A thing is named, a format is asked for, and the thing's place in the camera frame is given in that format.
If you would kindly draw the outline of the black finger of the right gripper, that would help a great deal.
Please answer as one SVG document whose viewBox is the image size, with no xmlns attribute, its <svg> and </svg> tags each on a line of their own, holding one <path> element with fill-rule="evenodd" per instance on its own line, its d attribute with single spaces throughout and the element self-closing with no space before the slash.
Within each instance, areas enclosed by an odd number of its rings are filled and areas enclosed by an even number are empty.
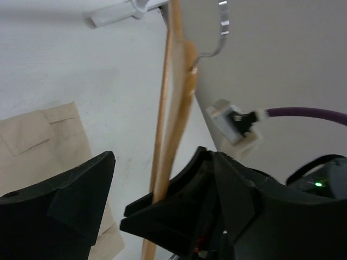
<svg viewBox="0 0 347 260">
<path fill-rule="evenodd" d="M 206 237 L 217 197 L 213 153 L 198 147 L 186 167 L 170 180 L 166 197 L 149 193 L 128 204 L 121 231 L 145 238 L 178 256 L 193 256 Z"/>
</svg>

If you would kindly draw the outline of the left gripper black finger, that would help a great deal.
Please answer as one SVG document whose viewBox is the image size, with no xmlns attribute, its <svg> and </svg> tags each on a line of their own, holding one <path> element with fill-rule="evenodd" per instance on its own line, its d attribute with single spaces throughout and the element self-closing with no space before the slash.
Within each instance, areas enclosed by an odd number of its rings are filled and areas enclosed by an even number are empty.
<svg viewBox="0 0 347 260">
<path fill-rule="evenodd" d="M 115 167 L 113 152 L 1 197 L 1 259 L 87 259 Z"/>
</svg>

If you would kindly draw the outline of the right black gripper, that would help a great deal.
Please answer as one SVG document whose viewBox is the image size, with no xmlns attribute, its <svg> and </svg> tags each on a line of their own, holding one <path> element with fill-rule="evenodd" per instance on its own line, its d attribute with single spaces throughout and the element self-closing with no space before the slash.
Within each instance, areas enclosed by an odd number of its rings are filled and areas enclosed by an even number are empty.
<svg viewBox="0 0 347 260">
<path fill-rule="evenodd" d="M 346 158 L 325 155 L 286 184 L 214 153 L 223 222 L 193 259 L 346 259 Z"/>
</svg>

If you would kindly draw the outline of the beige trousers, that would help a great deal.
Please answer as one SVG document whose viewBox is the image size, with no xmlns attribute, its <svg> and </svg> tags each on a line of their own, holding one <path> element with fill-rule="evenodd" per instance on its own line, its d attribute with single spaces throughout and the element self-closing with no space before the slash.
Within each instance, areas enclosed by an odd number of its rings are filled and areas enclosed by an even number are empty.
<svg viewBox="0 0 347 260">
<path fill-rule="evenodd" d="M 2 120 L 1 197 L 94 157 L 74 103 Z M 107 198 L 97 241 L 87 259 L 113 259 L 123 248 Z"/>
</svg>

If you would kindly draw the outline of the wooden clothes hanger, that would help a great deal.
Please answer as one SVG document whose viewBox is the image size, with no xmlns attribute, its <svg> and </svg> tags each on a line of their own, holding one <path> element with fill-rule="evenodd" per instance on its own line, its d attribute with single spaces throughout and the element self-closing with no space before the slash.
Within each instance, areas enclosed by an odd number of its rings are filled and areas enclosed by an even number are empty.
<svg viewBox="0 0 347 260">
<path fill-rule="evenodd" d="M 153 194 L 153 204 L 163 200 L 168 191 L 172 167 L 188 123 L 197 86 L 197 64 L 202 58 L 218 55 L 226 45 L 230 25 L 228 2 L 218 1 L 217 6 L 220 16 L 217 47 L 211 52 L 198 54 L 195 45 L 184 38 L 180 2 L 169 1 L 162 85 L 149 187 L 149 191 Z"/>
</svg>

